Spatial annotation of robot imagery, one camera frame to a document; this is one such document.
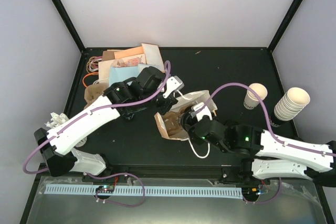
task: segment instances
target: white wall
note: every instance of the white wall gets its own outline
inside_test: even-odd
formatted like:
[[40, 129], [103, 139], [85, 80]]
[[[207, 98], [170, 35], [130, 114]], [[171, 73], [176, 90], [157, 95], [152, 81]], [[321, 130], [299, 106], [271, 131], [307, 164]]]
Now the white wall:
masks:
[[62, 0], [87, 47], [267, 47], [292, 0]]
[[19, 223], [35, 177], [22, 163], [34, 131], [63, 111], [80, 53], [51, 0], [0, 3], [0, 223]]
[[[306, 141], [336, 140], [336, 0], [304, 0], [274, 56], [285, 89], [302, 87], [311, 103], [297, 116]], [[336, 188], [325, 188], [336, 220]]]

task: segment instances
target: white cable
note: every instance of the white cable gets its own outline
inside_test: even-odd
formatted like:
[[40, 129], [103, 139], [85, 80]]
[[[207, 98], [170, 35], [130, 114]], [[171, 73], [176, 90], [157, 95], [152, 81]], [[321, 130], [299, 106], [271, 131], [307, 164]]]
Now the white cable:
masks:
[[97, 72], [98, 71], [98, 68], [92, 66], [92, 64], [95, 64], [95, 65], [98, 65], [98, 62], [101, 61], [102, 59], [92, 59], [90, 62], [89, 62], [89, 70], [91, 72]]
[[191, 101], [191, 100], [192, 100], [192, 98], [187, 98], [187, 97], [185, 97], [185, 96], [180, 92], [180, 90], [178, 90], [178, 93], [180, 94], [180, 96], [181, 96], [184, 100], [187, 100], [187, 101]]
[[194, 146], [193, 146], [193, 144], [191, 143], [191, 141], [190, 141], [190, 138], [188, 138], [188, 141], [189, 141], [189, 144], [190, 144], [190, 147], [191, 147], [191, 149], [193, 150], [193, 152], [194, 152], [194, 154], [196, 155], [196, 157], [198, 157], [198, 158], [207, 158], [208, 157], [208, 155], [209, 155], [209, 153], [210, 153], [210, 143], [208, 143], [208, 152], [207, 152], [207, 154], [205, 155], [205, 156], [199, 156], [197, 153], [196, 153], [196, 151], [195, 151], [195, 149], [194, 149]]
[[100, 81], [102, 81], [102, 80], [106, 80], [106, 79], [108, 79], [108, 78], [109, 78], [109, 77], [104, 78], [104, 79], [101, 79], [101, 80], [96, 80], [96, 81], [93, 82], [93, 84], [97, 84], [97, 83], [99, 83]]

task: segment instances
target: black table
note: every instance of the black table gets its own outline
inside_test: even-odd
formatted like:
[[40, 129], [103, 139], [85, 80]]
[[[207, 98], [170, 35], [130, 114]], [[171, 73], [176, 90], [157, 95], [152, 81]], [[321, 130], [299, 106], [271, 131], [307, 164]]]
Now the black table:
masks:
[[[103, 50], [90, 49], [86, 61], [91, 56], [101, 56]], [[272, 55], [264, 48], [216, 49], [216, 48], [163, 48], [163, 60], [169, 60], [171, 73], [184, 82], [183, 93], [198, 90], [213, 92], [228, 82], [241, 82], [250, 85], [262, 83], [268, 90], [265, 104], [272, 111], [283, 95]], [[82, 77], [86, 74], [85, 64], [77, 72], [73, 95], [68, 102], [70, 117], [79, 113], [86, 105]], [[87, 84], [95, 77], [88, 77]], [[266, 129], [261, 106], [254, 110], [243, 107], [246, 90], [230, 87], [222, 90], [214, 101], [218, 107], [217, 115], [221, 122], [234, 120]], [[212, 147], [209, 157], [197, 158], [188, 142], [161, 138], [155, 120], [155, 108], [135, 115], [132, 122], [123, 119], [111, 121], [88, 136], [87, 143], [79, 150], [88, 153], [104, 153], [112, 166], [127, 170], [140, 176], [152, 177], [214, 177], [218, 178], [223, 165], [239, 165], [240, 158], [233, 154], [223, 154]], [[276, 134], [285, 137], [296, 135], [293, 123], [274, 129]], [[195, 146], [200, 155], [207, 151], [206, 144]]]

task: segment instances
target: white cable tray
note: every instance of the white cable tray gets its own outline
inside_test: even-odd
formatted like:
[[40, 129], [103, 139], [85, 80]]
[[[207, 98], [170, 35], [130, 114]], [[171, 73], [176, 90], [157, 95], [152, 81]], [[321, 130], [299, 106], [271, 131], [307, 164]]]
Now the white cable tray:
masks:
[[[94, 195], [98, 185], [62, 185], [49, 184], [45, 194]], [[201, 198], [234, 198], [242, 199], [241, 188], [230, 187], [174, 187], [145, 186], [145, 195], [153, 197], [201, 197]], [[116, 186], [113, 193], [98, 195], [142, 196], [141, 186]]]

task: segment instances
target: cardboard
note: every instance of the cardboard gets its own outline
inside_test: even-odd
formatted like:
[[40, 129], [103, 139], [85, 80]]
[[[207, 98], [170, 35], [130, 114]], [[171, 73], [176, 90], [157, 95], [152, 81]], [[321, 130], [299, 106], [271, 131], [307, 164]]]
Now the cardboard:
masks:
[[120, 51], [120, 50], [109, 49], [107, 51], [104, 51], [103, 56], [101, 58], [101, 61], [114, 60], [115, 59], [114, 52], [118, 52], [118, 51]]
[[99, 83], [109, 84], [110, 68], [114, 60], [99, 61], [98, 62], [98, 79]]
[[112, 66], [115, 68], [136, 67], [138, 64], [146, 64], [145, 54], [128, 56], [121, 59], [115, 59]]
[[128, 57], [128, 56], [133, 56], [133, 55], [141, 55], [143, 54], [143, 48], [142, 47], [134, 47], [118, 52], [114, 52], [114, 56], [116, 59]]
[[127, 50], [114, 52], [116, 59], [125, 58], [134, 55], [145, 54], [146, 64], [154, 65], [159, 70], [164, 71], [164, 64], [158, 45], [142, 43], [141, 47], [134, 47]]
[[[210, 97], [210, 94], [208, 90], [203, 90], [203, 91], [191, 92], [191, 93], [185, 94], [184, 96], [192, 100], [185, 100], [182, 97], [178, 97], [177, 104], [172, 106], [170, 111], [178, 112], [180, 111], [182, 107], [185, 107], [187, 105], [196, 105], [196, 104], [199, 104], [200, 102], [206, 102], [206, 100]], [[208, 108], [210, 109], [210, 111], [216, 114], [217, 106], [213, 100], [210, 100], [210, 103], [208, 104]], [[157, 113], [155, 114], [154, 118], [156, 121], [156, 125], [158, 126], [157, 129], [159, 130], [159, 133], [161, 134], [163, 138], [169, 139], [169, 140], [178, 140], [178, 141], [185, 141], [188, 139], [188, 133], [184, 129], [181, 129], [180, 132], [169, 136], [162, 116], [159, 113]]]
[[118, 65], [113, 65], [113, 61], [118, 59], [122, 59], [125, 62], [125, 58], [129, 61], [129, 57], [133, 58], [141, 58], [138, 61], [138, 64], [130, 64], [130, 66], [139, 65], [139, 63], [146, 63], [148, 66], [154, 66], [164, 72], [164, 64], [162, 61], [162, 57], [160, 54], [159, 47], [153, 44], [142, 43], [141, 47], [130, 48], [126, 50], [117, 50], [117, 49], [109, 49], [103, 52], [102, 60], [98, 63], [98, 73], [100, 83], [109, 83], [110, 76], [110, 68], [111, 66], [119, 67]]

